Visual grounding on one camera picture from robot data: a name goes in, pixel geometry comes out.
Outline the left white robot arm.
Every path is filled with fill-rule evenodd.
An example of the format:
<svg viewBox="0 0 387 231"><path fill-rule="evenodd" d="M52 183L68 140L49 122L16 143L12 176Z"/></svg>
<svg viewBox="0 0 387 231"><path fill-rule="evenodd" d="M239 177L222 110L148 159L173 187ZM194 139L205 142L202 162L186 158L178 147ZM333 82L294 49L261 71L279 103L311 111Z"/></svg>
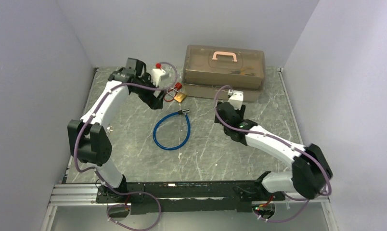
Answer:
<svg viewBox="0 0 387 231"><path fill-rule="evenodd" d="M80 119L67 125L70 152L78 172L93 170L102 183L102 189L115 202L122 202L128 195L126 177L115 166L111 154L112 144L107 127L114 114L127 97L134 93L153 110L162 109L165 89L161 80L169 76L157 63L151 70L138 59L128 58L125 67L113 71L106 86L91 107Z"/></svg>

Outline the brass padlock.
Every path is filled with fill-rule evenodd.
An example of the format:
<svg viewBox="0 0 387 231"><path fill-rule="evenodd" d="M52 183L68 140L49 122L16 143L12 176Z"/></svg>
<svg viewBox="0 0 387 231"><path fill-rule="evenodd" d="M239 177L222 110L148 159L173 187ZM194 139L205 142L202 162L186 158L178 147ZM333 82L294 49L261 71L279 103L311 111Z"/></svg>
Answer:
<svg viewBox="0 0 387 231"><path fill-rule="evenodd" d="M178 103L181 103L184 101L184 99L187 97L187 95L185 95L184 93L182 93L181 91L176 95L175 97L175 100L174 101L177 101Z"/></svg>

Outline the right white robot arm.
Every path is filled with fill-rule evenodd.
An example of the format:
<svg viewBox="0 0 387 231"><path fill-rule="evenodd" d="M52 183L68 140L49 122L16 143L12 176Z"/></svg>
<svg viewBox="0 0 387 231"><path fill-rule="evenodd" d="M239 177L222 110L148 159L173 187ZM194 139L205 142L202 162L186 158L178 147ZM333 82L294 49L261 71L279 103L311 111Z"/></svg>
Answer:
<svg viewBox="0 0 387 231"><path fill-rule="evenodd" d="M314 199L329 188L333 173L318 145L287 141L244 119L245 105L235 109L228 102L217 102L215 111L215 123L222 124L233 141L259 149L290 168L289 172L266 171L259 176L254 182L257 198L266 200L273 193L292 192Z"/></svg>

